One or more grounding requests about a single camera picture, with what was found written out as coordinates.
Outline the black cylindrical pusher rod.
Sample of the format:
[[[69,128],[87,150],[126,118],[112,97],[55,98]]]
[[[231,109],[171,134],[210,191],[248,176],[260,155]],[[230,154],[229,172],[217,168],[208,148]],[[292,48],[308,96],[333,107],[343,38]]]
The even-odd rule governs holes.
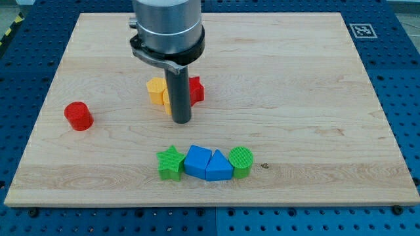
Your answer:
[[[178,74],[166,69],[165,79],[173,121],[185,124],[192,116],[188,67],[182,68]]]

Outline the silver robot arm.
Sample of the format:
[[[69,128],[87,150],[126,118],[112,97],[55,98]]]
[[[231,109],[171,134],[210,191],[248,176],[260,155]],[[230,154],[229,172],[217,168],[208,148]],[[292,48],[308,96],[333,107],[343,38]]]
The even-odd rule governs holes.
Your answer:
[[[130,39],[133,55],[161,68],[169,95],[173,121],[192,116],[188,65],[205,48],[200,0],[133,0],[135,17],[129,20],[137,33]]]

